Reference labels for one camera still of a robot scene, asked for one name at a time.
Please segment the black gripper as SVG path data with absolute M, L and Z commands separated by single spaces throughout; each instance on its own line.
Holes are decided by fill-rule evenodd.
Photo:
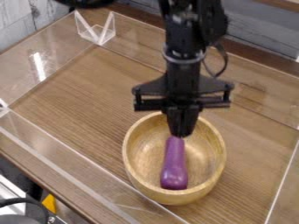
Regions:
M 166 62 L 165 74 L 155 80 L 132 88 L 135 111 L 162 110 L 167 116 L 170 131 L 177 137 L 187 137 L 195 128 L 201 109 L 227 108 L 234 84 L 209 70 L 210 77 L 201 74 L 201 61 L 181 64 Z M 178 108 L 189 107 L 182 114 Z

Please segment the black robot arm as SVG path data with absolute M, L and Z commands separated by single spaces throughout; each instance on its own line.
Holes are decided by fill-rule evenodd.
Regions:
M 187 137 L 201 112 L 230 105 L 234 84 L 219 79 L 222 72 L 201 74 L 209 47 L 215 47 L 222 57 L 229 56 L 221 44 L 229 17 L 221 0 L 159 0 L 159 7 L 166 28 L 166 72 L 132 87 L 135 110 L 162 111 L 171 134 Z

